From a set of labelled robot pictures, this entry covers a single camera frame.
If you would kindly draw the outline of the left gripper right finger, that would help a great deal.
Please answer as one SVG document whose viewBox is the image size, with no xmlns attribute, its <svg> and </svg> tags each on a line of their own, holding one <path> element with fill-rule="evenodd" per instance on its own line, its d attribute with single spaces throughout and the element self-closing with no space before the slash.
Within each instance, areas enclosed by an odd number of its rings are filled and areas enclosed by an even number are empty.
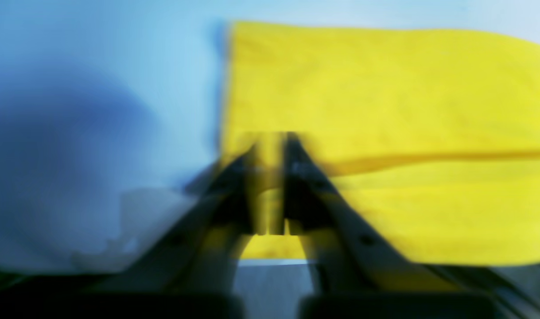
<svg viewBox="0 0 540 319">
<path fill-rule="evenodd" d="M 408 261 L 342 197 L 299 137 L 284 143 L 284 217 L 300 236 L 320 293 L 466 295 L 459 284 Z"/>
</svg>

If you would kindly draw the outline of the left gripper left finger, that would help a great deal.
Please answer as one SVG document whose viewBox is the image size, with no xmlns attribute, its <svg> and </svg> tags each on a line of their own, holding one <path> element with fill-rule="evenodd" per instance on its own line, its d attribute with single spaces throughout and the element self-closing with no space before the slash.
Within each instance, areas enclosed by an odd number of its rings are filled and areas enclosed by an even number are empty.
<svg viewBox="0 0 540 319">
<path fill-rule="evenodd" d="M 247 183 L 251 146 L 209 183 L 197 203 L 142 258 L 91 294 L 233 294 L 238 259 L 254 223 Z"/>
</svg>

